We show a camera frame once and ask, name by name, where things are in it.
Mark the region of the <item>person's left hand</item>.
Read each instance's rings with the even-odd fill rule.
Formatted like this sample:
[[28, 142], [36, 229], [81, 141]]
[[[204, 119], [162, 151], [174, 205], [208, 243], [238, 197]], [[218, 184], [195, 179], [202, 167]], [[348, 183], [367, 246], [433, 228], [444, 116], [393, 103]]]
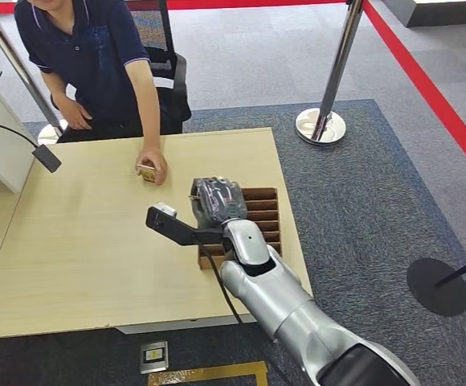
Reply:
[[167, 175], [167, 164], [160, 149], [145, 148], [138, 155], [135, 171], [146, 182], [163, 185]]

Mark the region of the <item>person's right hand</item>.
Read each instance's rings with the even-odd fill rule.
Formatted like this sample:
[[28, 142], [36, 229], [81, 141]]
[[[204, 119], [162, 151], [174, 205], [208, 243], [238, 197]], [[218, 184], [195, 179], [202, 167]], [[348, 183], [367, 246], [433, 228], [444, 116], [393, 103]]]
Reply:
[[91, 129], [88, 122], [92, 117], [78, 102], [67, 96], [53, 97], [53, 100], [70, 128], [76, 130]]

